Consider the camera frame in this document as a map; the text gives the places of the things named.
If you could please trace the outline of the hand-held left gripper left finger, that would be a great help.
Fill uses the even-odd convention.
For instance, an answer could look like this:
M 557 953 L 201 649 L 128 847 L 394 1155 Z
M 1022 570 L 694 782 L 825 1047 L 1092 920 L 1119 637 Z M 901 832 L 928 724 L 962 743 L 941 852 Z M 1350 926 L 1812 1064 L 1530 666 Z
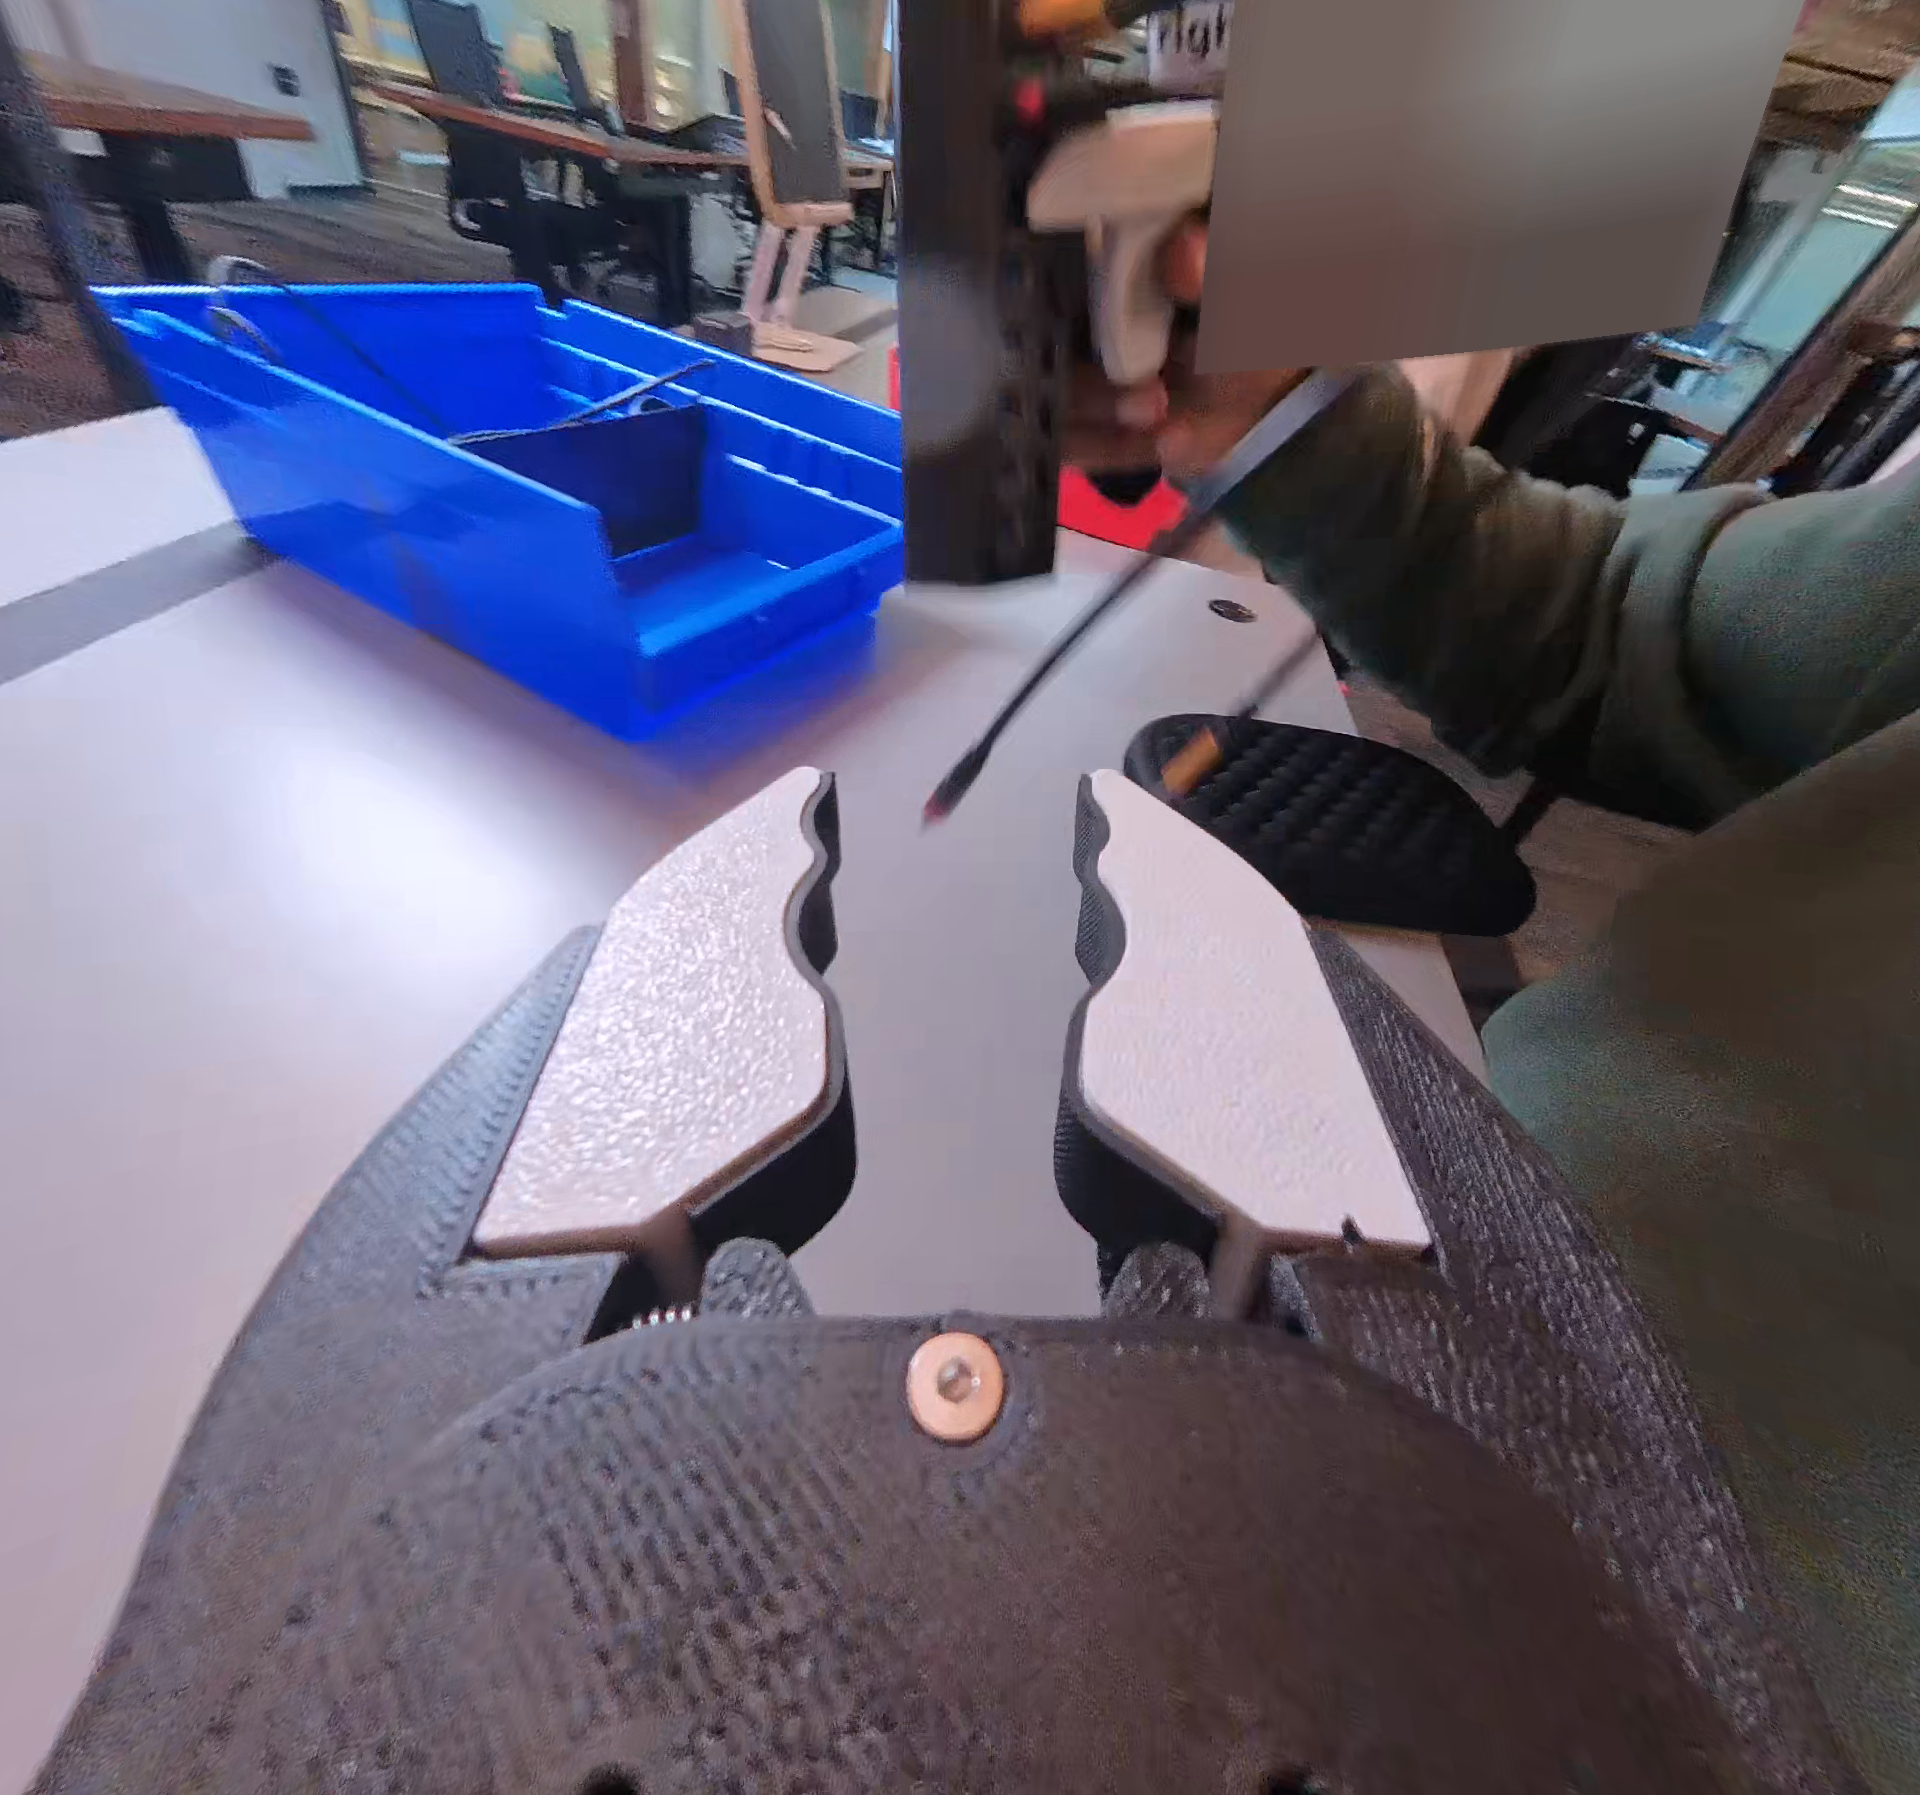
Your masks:
M 698 1302 L 731 1244 L 792 1257 L 855 1178 L 828 965 L 839 783 L 788 770 L 597 931 L 472 1229 L 484 1262 L 619 1257 Z

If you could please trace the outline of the black bin divider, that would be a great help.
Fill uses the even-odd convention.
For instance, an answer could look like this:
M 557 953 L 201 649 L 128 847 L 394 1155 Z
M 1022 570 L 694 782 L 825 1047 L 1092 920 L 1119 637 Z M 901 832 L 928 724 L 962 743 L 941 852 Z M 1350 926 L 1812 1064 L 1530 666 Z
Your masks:
M 685 540 L 701 528 L 707 408 L 646 400 L 631 415 L 469 436 L 460 449 L 591 506 L 610 558 Z

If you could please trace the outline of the red plastic bin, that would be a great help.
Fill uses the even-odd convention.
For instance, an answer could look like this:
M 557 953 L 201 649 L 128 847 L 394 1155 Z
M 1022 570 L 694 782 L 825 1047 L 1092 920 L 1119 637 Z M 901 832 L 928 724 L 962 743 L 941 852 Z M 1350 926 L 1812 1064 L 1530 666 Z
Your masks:
M 1144 545 L 1183 513 L 1156 470 L 1093 478 L 1067 461 L 1071 388 L 1092 367 L 1086 338 L 1003 355 L 1003 367 L 906 342 L 888 355 L 910 585 L 1037 581 L 1055 570 L 1059 531 Z

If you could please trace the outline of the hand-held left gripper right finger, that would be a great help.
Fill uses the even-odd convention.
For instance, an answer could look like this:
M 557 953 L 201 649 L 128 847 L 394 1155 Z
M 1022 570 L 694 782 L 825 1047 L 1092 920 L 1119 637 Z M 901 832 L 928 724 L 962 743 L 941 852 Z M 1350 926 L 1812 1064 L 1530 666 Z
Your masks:
M 1430 1256 L 1427 1213 L 1305 917 L 1116 770 L 1076 783 L 1076 964 L 1055 1187 L 1107 1272 L 1205 1263 L 1240 1317 L 1275 1257 Z

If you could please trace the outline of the black USB hub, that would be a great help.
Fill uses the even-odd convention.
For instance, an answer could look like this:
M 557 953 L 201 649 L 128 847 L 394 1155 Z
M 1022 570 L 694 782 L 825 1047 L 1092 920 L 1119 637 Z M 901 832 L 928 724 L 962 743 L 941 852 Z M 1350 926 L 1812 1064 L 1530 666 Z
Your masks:
M 904 533 L 913 585 L 1053 573 L 1067 393 L 1065 250 L 1026 230 L 1020 0 L 894 0 Z

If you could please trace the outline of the blue plastic bin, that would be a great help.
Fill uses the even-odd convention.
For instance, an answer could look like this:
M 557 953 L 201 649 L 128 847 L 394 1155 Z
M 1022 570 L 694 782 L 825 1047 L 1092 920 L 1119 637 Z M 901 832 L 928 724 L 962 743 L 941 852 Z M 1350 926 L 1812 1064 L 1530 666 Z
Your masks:
M 855 649 L 904 581 L 901 418 L 779 367 L 520 284 L 96 297 L 262 549 L 624 743 Z M 457 446 L 646 400 L 707 408 L 704 502 L 631 558 Z

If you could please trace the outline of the person's right forearm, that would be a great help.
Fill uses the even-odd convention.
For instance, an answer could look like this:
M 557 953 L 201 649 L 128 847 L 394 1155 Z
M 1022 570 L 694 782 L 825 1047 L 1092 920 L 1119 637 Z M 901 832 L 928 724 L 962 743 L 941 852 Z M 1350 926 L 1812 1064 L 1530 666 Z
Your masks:
M 1223 499 L 1235 540 L 1481 776 L 1708 828 L 1916 840 L 1916 467 L 1614 499 L 1468 446 L 1395 369 Z

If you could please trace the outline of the chalkboard easel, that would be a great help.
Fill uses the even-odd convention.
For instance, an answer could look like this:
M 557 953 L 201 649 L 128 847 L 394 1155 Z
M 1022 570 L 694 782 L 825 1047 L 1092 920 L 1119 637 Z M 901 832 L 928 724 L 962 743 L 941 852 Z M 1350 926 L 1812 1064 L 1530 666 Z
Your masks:
M 831 33 L 824 0 L 719 0 L 743 103 L 758 244 L 743 314 L 761 363 L 824 379 L 852 342 L 795 321 L 815 248 L 852 221 Z

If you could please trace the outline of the black office chair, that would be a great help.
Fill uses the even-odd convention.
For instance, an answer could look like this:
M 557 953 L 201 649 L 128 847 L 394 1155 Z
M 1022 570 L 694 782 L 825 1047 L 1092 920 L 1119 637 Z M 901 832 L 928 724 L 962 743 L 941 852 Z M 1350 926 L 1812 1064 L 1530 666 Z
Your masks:
M 429 86 L 469 106 L 502 111 L 499 57 L 472 2 L 399 0 Z M 466 242 L 517 250 L 526 221 L 520 144 L 496 129 L 449 123 L 444 130 L 444 208 Z

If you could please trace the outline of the long wooden desk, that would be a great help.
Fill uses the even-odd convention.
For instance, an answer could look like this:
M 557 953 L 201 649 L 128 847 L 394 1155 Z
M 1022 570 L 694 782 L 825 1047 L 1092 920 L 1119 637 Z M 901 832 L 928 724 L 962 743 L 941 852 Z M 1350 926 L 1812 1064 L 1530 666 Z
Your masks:
M 517 284 L 543 297 L 605 297 L 618 276 L 654 287 L 654 318 L 698 315 L 692 203 L 748 181 L 739 135 L 710 130 L 719 148 L 682 148 L 517 103 L 463 102 L 405 80 L 363 96 L 442 135 L 442 190 L 449 233 L 509 257 Z

